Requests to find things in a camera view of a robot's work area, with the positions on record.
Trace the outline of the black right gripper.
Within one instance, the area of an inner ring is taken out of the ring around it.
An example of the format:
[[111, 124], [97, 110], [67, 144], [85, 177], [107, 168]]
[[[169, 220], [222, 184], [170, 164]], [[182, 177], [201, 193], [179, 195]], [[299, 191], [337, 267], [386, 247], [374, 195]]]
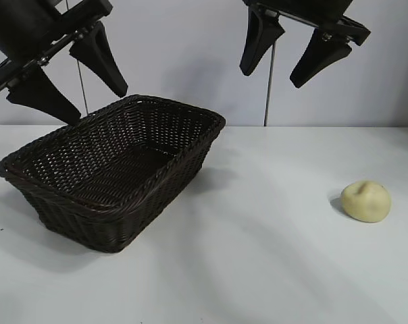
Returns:
[[362, 45], [370, 35], [363, 24], [345, 16], [351, 0], [268, 0], [245, 1], [248, 26], [240, 70], [250, 76], [267, 50], [285, 30], [279, 15], [316, 28], [307, 48], [290, 75], [296, 88], [302, 87], [329, 65], [347, 57], [349, 41]]

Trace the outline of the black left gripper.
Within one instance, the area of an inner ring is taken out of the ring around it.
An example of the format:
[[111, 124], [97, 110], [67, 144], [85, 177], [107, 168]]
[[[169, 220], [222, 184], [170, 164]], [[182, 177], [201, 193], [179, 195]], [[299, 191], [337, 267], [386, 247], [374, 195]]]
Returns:
[[109, 1], [80, 1], [65, 13], [56, 1], [0, 1], [0, 92], [7, 100], [42, 111], [67, 124], [81, 114], [50, 81], [42, 67], [71, 44], [70, 55], [96, 74], [118, 97], [128, 85], [112, 55], [101, 18], [113, 6]]

